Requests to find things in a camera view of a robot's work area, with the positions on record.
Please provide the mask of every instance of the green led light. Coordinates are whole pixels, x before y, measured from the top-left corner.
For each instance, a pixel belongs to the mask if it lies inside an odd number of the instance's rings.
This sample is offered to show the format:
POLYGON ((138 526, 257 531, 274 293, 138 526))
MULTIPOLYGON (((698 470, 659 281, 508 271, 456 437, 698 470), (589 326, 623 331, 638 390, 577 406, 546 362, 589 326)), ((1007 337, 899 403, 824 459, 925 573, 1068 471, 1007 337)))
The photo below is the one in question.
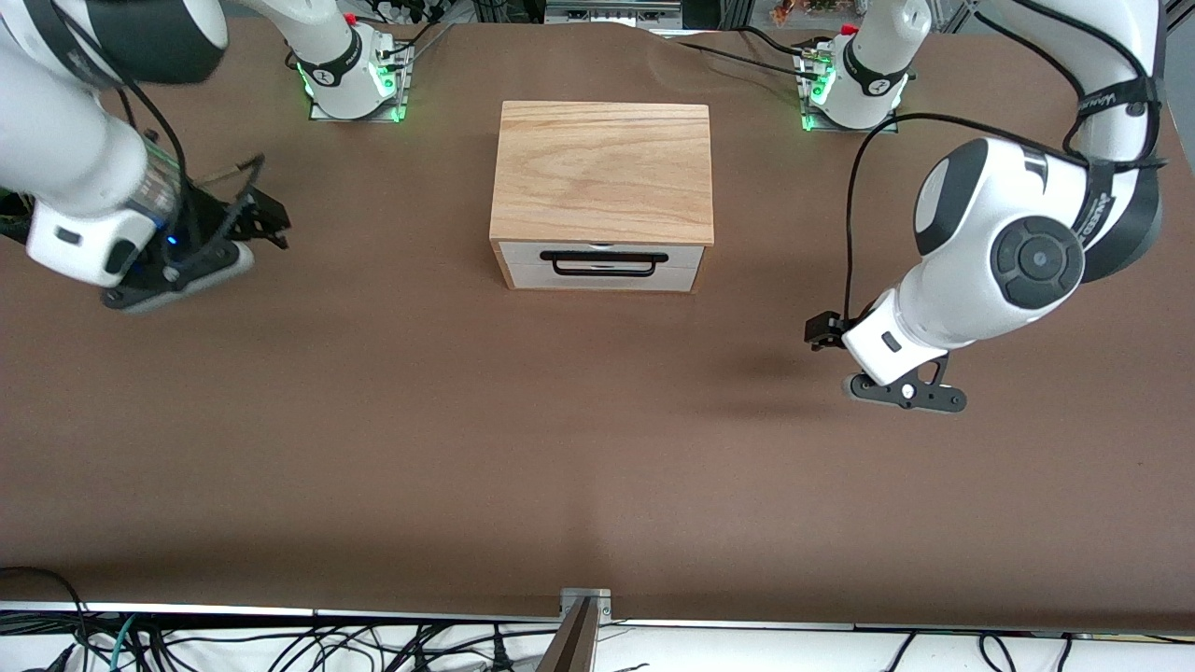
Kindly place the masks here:
POLYGON ((391 84, 390 80, 387 80, 384 84, 382 80, 381 80, 381 77, 379 77, 379 73, 386 74, 386 72, 382 68, 370 68, 369 69, 369 75, 373 77, 374 85, 378 86, 378 93, 380 96, 390 96, 390 92, 386 91, 386 90, 387 88, 392 88, 392 84, 391 84))
POLYGON ((305 75, 301 69, 299 71, 299 79, 302 80, 302 90, 304 90, 304 92, 307 93, 308 98, 311 98, 311 99, 314 100, 315 99, 315 94, 311 92, 311 83, 307 81, 307 75, 305 75))

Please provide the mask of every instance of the white drawer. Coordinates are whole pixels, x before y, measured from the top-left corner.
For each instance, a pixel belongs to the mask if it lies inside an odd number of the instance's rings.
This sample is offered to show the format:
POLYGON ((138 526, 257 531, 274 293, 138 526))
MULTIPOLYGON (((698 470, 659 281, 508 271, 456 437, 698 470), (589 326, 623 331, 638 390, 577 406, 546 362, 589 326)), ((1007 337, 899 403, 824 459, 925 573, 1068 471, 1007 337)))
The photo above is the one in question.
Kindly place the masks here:
POLYGON ((631 252, 668 255, 668 261, 660 263, 657 273, 666 268, 697 268, 701 264, 700 245, 612 245, 602 243, 498 243, 502 258, 508 265, 549 264, 540 258, 543 252, 631 252))
MULTIPOLYGON (((618 268, 648 268, 650 264, 619 264, 618 268)), ((551 262, 507 264, 515 289, 642 289, 645 292, 691 292, 695 268, 668 268, 657 264, 646 277, 559 275, 551 262)), ((582 264, 560 263, 562 269, 581 269, 582 264)), ((592 264, 595 270, 601 264, 592 264)))

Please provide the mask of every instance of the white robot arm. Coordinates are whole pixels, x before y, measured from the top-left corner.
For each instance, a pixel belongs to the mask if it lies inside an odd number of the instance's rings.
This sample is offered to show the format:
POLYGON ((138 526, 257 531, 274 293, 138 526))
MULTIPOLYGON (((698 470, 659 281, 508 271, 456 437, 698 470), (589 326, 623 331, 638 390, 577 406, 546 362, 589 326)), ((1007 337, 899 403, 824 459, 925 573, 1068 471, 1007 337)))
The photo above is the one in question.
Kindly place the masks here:
POLYGON ((859 318, 823 313, 807 325, 814 349, 845 347, 863 367, 848 380, 853 396, 961 410, 943 402, 963 405, 961 393, 930 402, 938 381, 917 380, 917 367, 1036 322, 1081 282, 1136 261, 1158 234, 1158 0, 993 4, 1076 87, 1071 155, 980 139, 930 172, 914 215, 921 263, 859 318))
MULTIPOLYGON (((327 115, 357 118, 394 96, 379 75, 392 37, 333 0, 243 4, 282 31, 327 115)), ((125 79, 203 81, 227 42, 217 0, 0 0, 0 185, 36 200, 31 258, 137 312, 247 270, 239 240, 284 246, 278 203, 253 190, 226 206, 182 184, 180 166, 97 102, 125 79)))

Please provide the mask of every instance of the wood grain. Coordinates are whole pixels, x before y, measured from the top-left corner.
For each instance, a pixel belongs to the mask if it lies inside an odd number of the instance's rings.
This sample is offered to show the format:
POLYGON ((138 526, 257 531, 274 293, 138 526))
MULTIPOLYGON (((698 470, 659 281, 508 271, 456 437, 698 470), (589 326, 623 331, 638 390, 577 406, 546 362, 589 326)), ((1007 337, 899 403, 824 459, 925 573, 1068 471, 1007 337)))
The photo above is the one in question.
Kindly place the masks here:
POLYGON ((504 102, 490 238, 712 245, 709 108, 504 102))

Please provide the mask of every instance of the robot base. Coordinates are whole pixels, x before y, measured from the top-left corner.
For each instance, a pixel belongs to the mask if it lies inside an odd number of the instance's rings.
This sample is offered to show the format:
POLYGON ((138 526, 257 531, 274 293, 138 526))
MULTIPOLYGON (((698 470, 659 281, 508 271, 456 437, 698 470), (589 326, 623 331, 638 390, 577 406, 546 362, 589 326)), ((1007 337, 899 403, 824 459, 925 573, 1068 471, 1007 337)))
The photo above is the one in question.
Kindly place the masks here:
MULTIPOLYGON (((392 50, 394 48, 394 38, 390 33, 379 32, 378 36, 381 39, 381 44, 378 47, 379 50, 392 50)), ((380 72, 378 79, 381 83, 381 86, 393 88, 394 94, 382 103, 376 110, 361 118, 344 120, 329 115, 323 108, 312 100, 311 111, 308 112, 307 118, 311 121, 353 121, 374 123, 398 123, 406 118, 406 104, 410 99, 411 92, 411 71, 415 67, 415 47, 407 47, 398 54, 390 56, 385 61, 384 66, 394 68, 394 72, 380 72)), ((311 88, 307 88, 307 97, 312 98, 311 88)))
MULTIPOLYGON (((805 130, 834 130, 839 133, 868 133, 870 129, 854 129, 841 127, 833 121, 821 108, 814 104, 813 98, 820 96, 822 92, 820 87, 825 86, 829 80, 829 75, 833 74, 833 66, 831 65, 832 54, 828 50, 828 42, 820 42, 816 47, 802 49, 799 56, 792 56, 792 66, 797 72, 811 72, 820 77, 819 81, 811 81, 803 78, 797 79, 797 98, 801 102, 801 128, 805 130)), ((895 112, 889 112, 884 121, 889 120, 895 115, 895 112)), ((896 133, 897 124, 885 126, 880 133, 896 133)))

